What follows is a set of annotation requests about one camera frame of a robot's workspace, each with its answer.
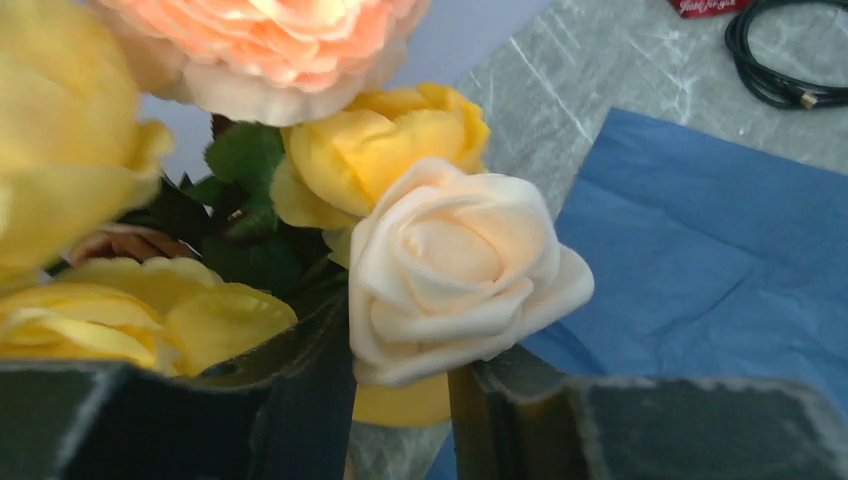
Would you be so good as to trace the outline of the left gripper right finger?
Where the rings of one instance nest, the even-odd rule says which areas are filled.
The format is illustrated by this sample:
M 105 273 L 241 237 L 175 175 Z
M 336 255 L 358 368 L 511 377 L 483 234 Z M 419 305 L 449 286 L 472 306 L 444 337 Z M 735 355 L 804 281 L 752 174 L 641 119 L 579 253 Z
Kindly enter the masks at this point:
M 570 376 L 516 346 L 452 371 L 462 479 L 843 479 L 813 389 L 739 377 Z

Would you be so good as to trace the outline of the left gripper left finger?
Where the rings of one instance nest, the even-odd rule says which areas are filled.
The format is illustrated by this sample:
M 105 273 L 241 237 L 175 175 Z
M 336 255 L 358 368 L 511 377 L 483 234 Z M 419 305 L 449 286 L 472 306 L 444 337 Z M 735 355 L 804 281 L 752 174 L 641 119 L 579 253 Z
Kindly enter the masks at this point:
M 197 378 L 5 361 L 5 479 L 340 479 L 355 396 L 344 293 Z

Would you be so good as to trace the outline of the cream single rose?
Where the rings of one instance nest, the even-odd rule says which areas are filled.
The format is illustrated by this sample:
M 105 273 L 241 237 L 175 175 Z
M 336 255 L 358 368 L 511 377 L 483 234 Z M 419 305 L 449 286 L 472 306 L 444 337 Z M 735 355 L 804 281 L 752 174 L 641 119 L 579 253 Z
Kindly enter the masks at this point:
M 594 288 L 534 184 L 423 159 L 352 233 L 355 377 L 403 386 L 492 359 L 586 304 Z

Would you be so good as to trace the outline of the yellow flower stem bunch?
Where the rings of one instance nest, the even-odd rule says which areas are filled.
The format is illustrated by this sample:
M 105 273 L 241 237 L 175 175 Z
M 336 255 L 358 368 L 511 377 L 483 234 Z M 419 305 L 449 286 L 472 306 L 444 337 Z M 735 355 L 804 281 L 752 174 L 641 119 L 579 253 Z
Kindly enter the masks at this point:
M 144 92 L 93 2 L 1 5 L 2 358 L 197 378 L 338 286 L 351 350 L 354 228 L 423 159 L 484 174 L 482 109 L 448 86 L 385 83 L 321 119 L 234 121 Z M 197 258 L 68 262 L 114 223 Z

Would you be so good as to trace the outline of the blue wrapping paper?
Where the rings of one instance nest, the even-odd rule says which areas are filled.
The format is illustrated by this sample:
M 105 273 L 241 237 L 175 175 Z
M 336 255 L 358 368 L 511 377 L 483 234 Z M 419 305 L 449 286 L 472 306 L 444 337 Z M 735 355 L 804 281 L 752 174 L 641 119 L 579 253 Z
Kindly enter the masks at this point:
M 555 223 L 592 299 L 520 347 L 570 376 L 805 385 L 847 429 L 847 179 L 611 110 Z M 454 435 L 429 473 L 462 479 Z

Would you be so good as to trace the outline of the pink peony stem bunch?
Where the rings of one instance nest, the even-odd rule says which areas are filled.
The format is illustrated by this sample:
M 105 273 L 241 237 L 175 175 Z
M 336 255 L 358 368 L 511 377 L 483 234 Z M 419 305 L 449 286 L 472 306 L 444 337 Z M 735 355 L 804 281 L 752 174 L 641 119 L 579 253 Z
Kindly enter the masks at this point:
M 387 83 L 426 1 L 95 1 L 140 88 L 234 121 L 327 117 Z

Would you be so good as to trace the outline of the red ribbon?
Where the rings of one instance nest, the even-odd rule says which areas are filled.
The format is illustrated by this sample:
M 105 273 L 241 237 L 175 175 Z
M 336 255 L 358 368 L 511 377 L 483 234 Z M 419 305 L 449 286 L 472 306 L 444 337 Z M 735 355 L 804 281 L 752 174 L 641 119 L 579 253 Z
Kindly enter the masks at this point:
M 708 18 L 737 13 L 752 0 L 669 0 L 669 4 L 683 19 Z

